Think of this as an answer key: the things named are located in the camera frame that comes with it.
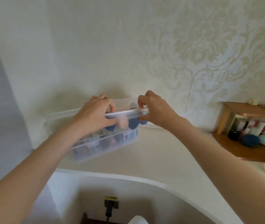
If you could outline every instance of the yellow sticker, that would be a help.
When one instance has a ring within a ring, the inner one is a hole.
[[[106,200],[118,200],[118,198],[114,196],[106,196]]]

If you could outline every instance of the wallpaper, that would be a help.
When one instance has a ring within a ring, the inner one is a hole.
[[[152,89],[208,130],[220,101],[265,102],[265,0],[47,0],[47,15],[62,80],[87,94]]]
[[[265,0],[0,0],[0,57],[33,146],[46,112],[151,89],[212,131],[265,102]]]

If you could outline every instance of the black plug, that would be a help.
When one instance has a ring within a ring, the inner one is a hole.
[[[110,217],[112,217],[112,210],[114,206],[114,201],[109,200],[107,207],[106,207],[106,222],[108,223],[108,220]]]

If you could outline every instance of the person's left hand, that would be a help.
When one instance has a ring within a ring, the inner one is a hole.
[[[82,109],[71,120],[76,125],[78,132],[81,133],[81,137],[119,122],[117,118],[105,118],[108,106],[110,106],[112,112],[115,111],[113,100],[104,94],[99,97],[93,96],[84,104]]]

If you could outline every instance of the transparent plastic box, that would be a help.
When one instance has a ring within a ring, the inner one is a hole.
[[[147,124],[146,121],[139,121],[138,117],[148,113],[148,109],[139,108],[136,101],[135,98],[114,100],[116,111],[110,112],[108,108],[105,117],[118,118],[119,123],[90,133],[76,142],[72,147],[75,160],[82,162],[134,142],[138,135],[137,128]],[[69,122],[79,110],[48,114],[46,122],[48,133],[52,134],[59,126]]]

